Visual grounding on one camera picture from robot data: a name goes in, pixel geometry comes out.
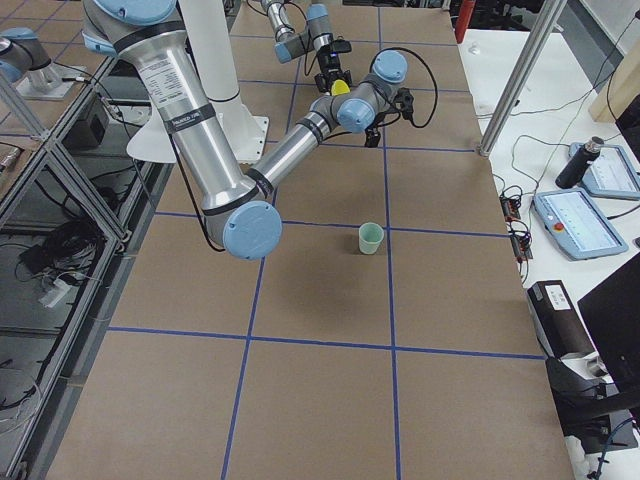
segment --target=robotic arm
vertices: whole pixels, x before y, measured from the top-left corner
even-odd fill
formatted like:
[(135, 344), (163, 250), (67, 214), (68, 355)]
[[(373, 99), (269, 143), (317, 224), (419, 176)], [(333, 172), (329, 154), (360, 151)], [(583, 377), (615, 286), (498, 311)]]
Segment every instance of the robotic arm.
[(333, 37), (327, 7), (319, 3), (309, 6), (307, 26), (296, 34), (287, 16), (285, 0), (261, 0), (260, 3), (273, 28), (275, 52), (280, 63), (290, 62), (313, 50), (320, 67), (320, 73), (315, 76), (320, 92), (330, 92), (336, 80), (342, 80), (351, 87), (351, 72), (342, 71), (339, 57), (339, 54), (351, 51), (351, 44)]
[(357, 88), (314, 102), (276, 148), (244, 175), (185, 52), (187, 35), (175, 0), (85, 0), (84, 7), (89, 46), (108, 51), (112, 45), (144, 82), (204, 193), (201, 207), (209, 237), (243, 259), (266, 256), (280, 239), (280, 215), (264, 201), (280, 181), (338, 125), (351, 132), (369, 127), (391, 107), (406, 75), (402, 55), (382, 52)]
[(27, 73), (31, 86), (43, 93), (62, 84), (51, 58), (28, 28), (0, 32), (0, 72), (10, 82), (17, 82)]

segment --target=black water bottle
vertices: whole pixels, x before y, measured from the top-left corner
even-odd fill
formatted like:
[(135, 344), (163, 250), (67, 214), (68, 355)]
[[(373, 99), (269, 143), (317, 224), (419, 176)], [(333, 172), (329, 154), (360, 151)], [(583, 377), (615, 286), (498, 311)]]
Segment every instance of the black water bottle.
[(600, 156), (602, 145), (604, 141), (600, 137), (591, 137), (591, 140), (574, 153), (567, 166), (560, 172), (556, 178), (556, 185), (560, 188), (575, 187), (582, 180), (587, 168)]

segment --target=red object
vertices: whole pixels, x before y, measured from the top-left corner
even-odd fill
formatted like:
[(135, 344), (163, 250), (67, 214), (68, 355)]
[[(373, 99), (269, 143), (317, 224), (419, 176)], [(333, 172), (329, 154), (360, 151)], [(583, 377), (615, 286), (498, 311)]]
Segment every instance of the red object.
[(464, 34), (467, 33), (474, 8), (476, 8), (476, 0), (464, 0), (460, 6), (460, 13), (458, 20), (456, 20), (456, 42), (458, 43), (462, 43), (464, 40)]

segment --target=light green cup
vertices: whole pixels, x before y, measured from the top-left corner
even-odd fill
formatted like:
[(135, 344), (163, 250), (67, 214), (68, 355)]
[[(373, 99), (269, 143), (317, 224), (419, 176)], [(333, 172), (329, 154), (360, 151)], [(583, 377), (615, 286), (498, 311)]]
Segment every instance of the light green cup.
[(365, 255), (373, 255), (384, 238), (384, 230), (373, 222), (363, 223), (358, 229), (360, 251)]

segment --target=computer monitor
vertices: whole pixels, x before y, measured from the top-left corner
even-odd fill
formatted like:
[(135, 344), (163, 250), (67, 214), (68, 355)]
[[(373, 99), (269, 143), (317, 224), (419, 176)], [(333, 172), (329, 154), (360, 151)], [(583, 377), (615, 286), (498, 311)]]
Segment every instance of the computer monitor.
[(620, 391), (611, 407), (628, 408), (640, 420), (640, 254), (579, 300), (578, 308)]

